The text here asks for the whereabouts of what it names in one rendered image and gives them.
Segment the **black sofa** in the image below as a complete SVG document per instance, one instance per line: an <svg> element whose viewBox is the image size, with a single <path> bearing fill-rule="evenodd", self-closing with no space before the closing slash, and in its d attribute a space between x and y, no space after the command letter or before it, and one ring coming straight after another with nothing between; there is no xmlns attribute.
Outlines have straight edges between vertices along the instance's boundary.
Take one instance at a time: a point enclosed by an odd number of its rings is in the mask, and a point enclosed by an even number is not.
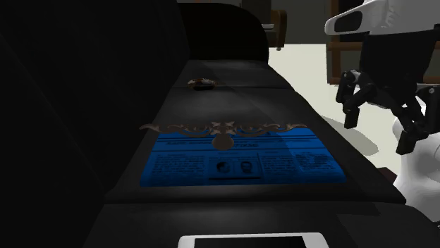
<svg viewBox="0 0 440 248"><path fill-rule="evenodd" d="M258 19L176 0L0 0L0 248L178 248L321 233L440 248L440 229L268 64ZM212 90L187 87L216 80ZM344 183L141 187L144 124L302 123Z"/></svg>

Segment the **white tablet with black screen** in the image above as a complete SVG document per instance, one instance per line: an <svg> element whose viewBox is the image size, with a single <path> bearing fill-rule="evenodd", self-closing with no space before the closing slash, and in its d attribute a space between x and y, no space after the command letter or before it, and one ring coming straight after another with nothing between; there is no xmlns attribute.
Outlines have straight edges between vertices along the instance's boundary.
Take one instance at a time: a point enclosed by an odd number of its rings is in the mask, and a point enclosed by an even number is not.
<svg viewBox="0 0 440 248"><path fill-rule="evenodd" d="M186 235L178 248L329 248L319 232Z"/></svg>

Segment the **brown wooden chair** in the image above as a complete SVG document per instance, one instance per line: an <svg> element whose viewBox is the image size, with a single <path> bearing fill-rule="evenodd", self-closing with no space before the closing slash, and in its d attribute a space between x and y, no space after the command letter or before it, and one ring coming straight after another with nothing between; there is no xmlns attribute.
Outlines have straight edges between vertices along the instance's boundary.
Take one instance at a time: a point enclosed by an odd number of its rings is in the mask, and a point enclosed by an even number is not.
<svg viewBox="0 0 440 248"><path fill-rule="evenodd" d="M271 10L272 29L266 29L269 47L275 47L277 51L284 48L287 33L287 12L285 10Z"/></svg>

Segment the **small brown white figure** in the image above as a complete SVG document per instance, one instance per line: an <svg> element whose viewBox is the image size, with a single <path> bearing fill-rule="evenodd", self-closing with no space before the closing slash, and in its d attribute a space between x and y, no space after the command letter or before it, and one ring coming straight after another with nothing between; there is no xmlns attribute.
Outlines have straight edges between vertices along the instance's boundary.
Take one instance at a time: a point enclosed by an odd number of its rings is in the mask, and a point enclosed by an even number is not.
<svg viewBox="0 0 440 248"><path fill-rule="evenodd" d="M187 83L187 87L195 91L212 90L218 85L216 80L207 78L191 79Z"/></svg>

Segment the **blue newspaper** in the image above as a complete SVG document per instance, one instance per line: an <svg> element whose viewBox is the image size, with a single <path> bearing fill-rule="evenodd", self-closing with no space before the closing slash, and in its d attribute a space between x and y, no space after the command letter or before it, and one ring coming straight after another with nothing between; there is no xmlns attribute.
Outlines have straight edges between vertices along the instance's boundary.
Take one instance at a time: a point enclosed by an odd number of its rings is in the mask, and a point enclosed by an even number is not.
<svg viewBox="0 0 440 248"><path fill-rule="evenodd" d="M308 128L232 137L219 151L213 136L161 134L140 176L141 187L344 183L346 175Z"/></svg>

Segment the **brown ornate candle holder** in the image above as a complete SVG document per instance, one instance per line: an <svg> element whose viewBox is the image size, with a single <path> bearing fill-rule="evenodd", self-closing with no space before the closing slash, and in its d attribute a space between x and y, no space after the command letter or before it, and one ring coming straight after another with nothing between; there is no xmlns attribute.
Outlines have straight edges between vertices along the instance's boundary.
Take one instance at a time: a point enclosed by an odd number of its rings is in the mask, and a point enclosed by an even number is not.
<svg viewBox="0 0 440 248"><path fill-rule="evenodd" d="M296 128L306 128L302 123L257 123L242 124L235 121L230 122L211 122L209 124L169 124L156 125L152 123L144 124L139 127L140 130L153 130L158 133L178 133L186 137L202 138L213 136L212 146L219 151L231 149L235 142L233 137L259 137L268 132L288 132Z"/></svg>

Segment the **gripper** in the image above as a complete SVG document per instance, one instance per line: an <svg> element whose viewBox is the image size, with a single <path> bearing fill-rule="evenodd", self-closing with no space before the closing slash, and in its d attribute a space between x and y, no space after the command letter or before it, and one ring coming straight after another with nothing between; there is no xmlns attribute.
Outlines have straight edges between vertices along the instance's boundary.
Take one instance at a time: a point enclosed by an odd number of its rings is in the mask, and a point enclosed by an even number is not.
<svg viewBox="0 0 440 248"><path fill-rule="evenodd" d="M378 86L397 101L410 98L398 117L403 131L398 138L397 154L409 154L418 141L439 133L440 85L417 90L435 44L434 32L366 35L360 54L361 73L344 71L336 93L336 101L343 104L344 128L357 126L360 106L375 98Z"/></svg>

